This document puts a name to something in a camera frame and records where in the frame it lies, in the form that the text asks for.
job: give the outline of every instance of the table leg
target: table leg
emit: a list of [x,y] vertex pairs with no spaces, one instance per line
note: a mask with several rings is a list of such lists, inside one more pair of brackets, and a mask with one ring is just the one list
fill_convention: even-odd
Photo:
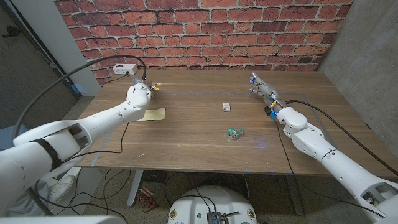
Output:
[[289,188],[290,196],[292,197],[294,212],[297,215],[303,215],[304,209],[303,209],[303,205],[301,203],[299,187],[297,186],[294,176],[288,175],[288,176],[285,176],[285,178],[286,178],[287,186]]
[[129,198],[127,200],[128,207],[131,207],[134,205],[143,172],[144,172],[144,170],[136,170],[136,174],[134,174],[134,179],[132,180]]

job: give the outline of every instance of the red brick wall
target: red brick wall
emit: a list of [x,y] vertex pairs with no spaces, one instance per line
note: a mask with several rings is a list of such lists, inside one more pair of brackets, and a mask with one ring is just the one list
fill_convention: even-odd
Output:
[[[151,69],[312,71],[353,0],[63,0],[87,61],[142,57]],[[92,66],[99,83],[112,59]]]

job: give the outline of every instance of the black strap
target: black strap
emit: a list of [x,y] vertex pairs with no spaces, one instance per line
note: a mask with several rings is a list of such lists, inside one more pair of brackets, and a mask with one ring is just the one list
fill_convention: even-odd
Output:
[[51,167],[51,171],[53,171],[54,169],[60,167],[62,165],[62,161],[60,158],[58,158],[58,153],[56,152],[56,150],[50,145],[50,143],[44,139],[36,139],[33,140],[31,142],[37,142],[39,143],[44,149],[45,151],[49,154],[49,156],[52,159],[52,167]]

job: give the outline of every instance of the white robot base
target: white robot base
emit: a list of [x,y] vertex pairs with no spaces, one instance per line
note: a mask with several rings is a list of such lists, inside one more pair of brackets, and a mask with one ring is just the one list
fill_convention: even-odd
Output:
[[[257,224],[253,206],[242,195],[215,185],[197,189],[201,196],[212,200],[215,206],[209,199],[198,197],[197,191],[192,189],[173,203],[168,224]],[[203,200],[206,200],[211,212]]]

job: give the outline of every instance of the small white block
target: small white block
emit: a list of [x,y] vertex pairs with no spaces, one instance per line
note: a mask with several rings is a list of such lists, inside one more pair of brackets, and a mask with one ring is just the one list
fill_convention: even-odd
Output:
[[231,106],[229,103],[223,103],[224,106],[224,112],[230,112],[231,111]]

